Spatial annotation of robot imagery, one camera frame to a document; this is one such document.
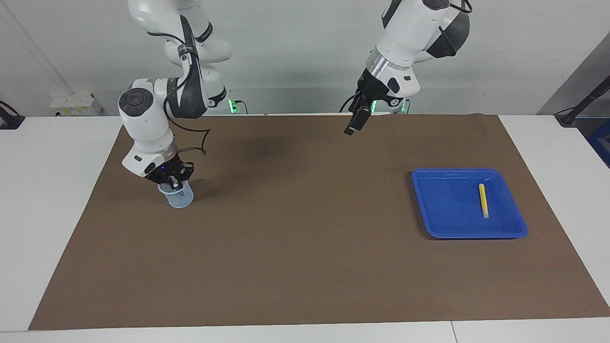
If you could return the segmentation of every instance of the plastic cup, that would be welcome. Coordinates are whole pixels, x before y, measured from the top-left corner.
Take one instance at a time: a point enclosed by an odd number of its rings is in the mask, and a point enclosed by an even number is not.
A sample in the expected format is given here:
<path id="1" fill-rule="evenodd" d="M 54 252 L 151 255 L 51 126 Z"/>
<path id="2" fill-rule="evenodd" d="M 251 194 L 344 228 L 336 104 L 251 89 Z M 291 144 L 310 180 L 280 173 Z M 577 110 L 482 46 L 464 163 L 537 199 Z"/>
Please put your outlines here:
<path id="1" fill-rule="evenodd" d="M 171 189 L 168 184 L 160 184 L 157 186 L 159 192 L 165 195 L 165 198 L 170 203 L 170 206 L 176 209 L 185 208 L 193 202 L 195 195 L 188 181 L 182 182 L 181 189 Z"/>

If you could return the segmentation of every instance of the brown table mat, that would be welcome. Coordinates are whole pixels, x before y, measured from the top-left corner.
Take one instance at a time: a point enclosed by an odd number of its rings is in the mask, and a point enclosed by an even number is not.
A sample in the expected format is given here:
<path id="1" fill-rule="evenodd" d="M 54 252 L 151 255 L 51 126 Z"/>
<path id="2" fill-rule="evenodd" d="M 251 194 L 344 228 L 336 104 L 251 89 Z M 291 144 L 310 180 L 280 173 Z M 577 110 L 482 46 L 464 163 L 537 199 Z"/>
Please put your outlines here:
<path id="1" fill-rule="evenodd" d="M 195 202 L 121 166 L 122 131 L 31 330 L 610 316 L 495 116 L 210 117 Z M 181 147 L 201 136 L 174 130 Z M 499 170 L 518 240 L 434 240 L 411 171 Z"/>

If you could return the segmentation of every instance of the green led indicator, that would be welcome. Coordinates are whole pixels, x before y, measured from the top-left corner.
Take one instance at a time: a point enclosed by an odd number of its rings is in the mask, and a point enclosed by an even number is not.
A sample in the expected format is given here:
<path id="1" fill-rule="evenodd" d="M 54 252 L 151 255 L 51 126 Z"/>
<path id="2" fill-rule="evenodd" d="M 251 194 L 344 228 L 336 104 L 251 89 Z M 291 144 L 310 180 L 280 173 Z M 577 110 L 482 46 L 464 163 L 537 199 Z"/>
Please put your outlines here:
<path id="1" fill-rule="evenodd" d="M 229 107 L 231 108 L 231 114 L 239 113 L 239 106 L 233 101 L 233 99 L 229 99 Z"/>

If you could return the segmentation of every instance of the gray wall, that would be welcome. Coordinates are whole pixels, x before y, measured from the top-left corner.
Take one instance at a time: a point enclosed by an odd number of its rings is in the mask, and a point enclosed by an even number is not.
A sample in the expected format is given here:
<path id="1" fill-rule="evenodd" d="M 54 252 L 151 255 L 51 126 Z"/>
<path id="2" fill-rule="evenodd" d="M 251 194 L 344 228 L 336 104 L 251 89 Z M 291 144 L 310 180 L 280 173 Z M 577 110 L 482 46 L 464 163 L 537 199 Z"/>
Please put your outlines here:
<path id="1" fill-rule="evenodd" d="M 337 111 L 353 93 L 389 0 L 203 3 L 235 46 L 219 65 L 227 86 L 251 112 L 298 113 Z M 458 56 L 415 66 L 412 112 L 535 114 L 610 31 L 608 0 L 472 3 Z M 26 115 L 50 114 L 49 94 L 68 88 L 116 114 L 134 79 L 181 73 L 126 0 L 0 0 L 0 19 L 0 96 Z"/>
<path id="2" fill-rule="evenodd" d="M 610 75 L 610 34 L 593 50 L 538 114 L 554 114 L 580 103 Z M 610 92 L 594 101 L 581 114 L 583 117 L 610 117 Z"/>

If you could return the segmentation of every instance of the blue plastic tray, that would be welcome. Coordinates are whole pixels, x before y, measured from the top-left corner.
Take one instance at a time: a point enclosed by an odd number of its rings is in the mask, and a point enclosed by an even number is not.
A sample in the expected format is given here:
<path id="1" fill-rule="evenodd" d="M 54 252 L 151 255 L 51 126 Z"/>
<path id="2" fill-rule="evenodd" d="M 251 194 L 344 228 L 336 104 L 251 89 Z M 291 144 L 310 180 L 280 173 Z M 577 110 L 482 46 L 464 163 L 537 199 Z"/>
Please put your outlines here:
<path id="1" fill-rule="evenodd" d="M 493 169 L 418 169 L 412 174 L 426 229 L 439 239 L 510 239 L 528 234 L 502 175 Z M 483 218 L 484 184 L 489 218 Z"/>

